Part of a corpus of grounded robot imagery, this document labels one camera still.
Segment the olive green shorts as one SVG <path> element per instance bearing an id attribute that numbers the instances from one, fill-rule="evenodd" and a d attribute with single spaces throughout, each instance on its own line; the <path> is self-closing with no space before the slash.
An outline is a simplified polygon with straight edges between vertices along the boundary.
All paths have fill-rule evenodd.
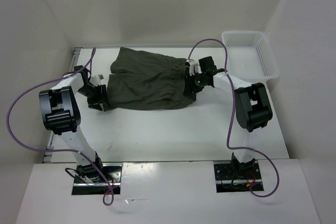
<path id="1" fill-rule="evenodd" d="M 176 110 L 195 99 L 184 94 L 186 59 L 122 47 L 110 66 L 111 109 Z"/>

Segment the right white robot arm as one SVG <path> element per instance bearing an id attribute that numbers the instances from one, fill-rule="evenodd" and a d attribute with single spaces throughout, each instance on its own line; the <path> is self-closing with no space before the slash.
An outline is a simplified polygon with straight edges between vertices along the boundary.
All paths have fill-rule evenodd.
<path id="1" fill-rule="evenodd" d="M 188 98 L 196 99 L 196 94 L 205 86 L 220 89 L 233 97 L 234 115 L 229 129 L 236 120 L 244 136 L 237 147 L 233 147 L 230 172 L 235 178 L 243 178 L 255 166 L 255 148 L 261 129 L 272 119 L 272 109 L 264 84 L 250 83 L 229 76 L 223 68 L 218 69 L 211 56 L 194 61 L 186 61 L 185 91 Z"/>

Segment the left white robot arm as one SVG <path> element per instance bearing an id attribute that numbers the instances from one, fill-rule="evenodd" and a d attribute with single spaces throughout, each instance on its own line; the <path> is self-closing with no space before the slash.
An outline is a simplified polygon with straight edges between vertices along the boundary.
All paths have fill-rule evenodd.
<path id="1" fill-rule="evenodd" d="M 76 173 L 94 183 L 103 181 L 105 169 L 96 151 L 87 142 L 81 128 L 81 114 L 75 98 L 79 93 L 87 98 L 90 109 L 104 111 L 108 105 L 107 87 L 101 83 L 101 74 L 92 75 L 83 66 L 63 75 L 60 82 L 39 93 L 43 124 L 47 130 L 67 144 L 76 159 Z"/>

